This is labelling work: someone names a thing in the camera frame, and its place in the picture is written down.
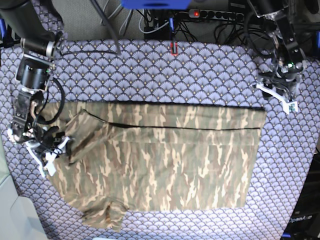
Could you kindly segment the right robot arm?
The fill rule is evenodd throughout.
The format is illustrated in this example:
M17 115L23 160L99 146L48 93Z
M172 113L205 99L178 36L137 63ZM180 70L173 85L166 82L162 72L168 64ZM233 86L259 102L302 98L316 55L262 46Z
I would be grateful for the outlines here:
M11 142L25 145L42 177L52 177L57 171L54 161L67 153L71 140L53 125L66 100L62 85L50 77L62 33L46 30L29 0L2 0L0 16L20 37L22 48L22 59L14 75L21 89L13 102L13 117L7 134ZM48 104L50 82L58 87L61 100L56 114L46 120L42 113Z

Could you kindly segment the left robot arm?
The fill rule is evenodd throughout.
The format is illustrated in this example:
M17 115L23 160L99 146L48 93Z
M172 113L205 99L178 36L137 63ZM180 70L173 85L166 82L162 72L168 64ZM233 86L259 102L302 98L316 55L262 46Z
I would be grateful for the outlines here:
M261 58L271 59L273 69L258 74L255 87L262 91L263 98L276 98L282 110L288 115L298 112L295 95L306 69L306 56L296 39L286 0L249 0L251 11L244 19L244 35L251 48ZM273 44L271 53L263 54L250 37L249 26L252 17L260 19L262 29Z

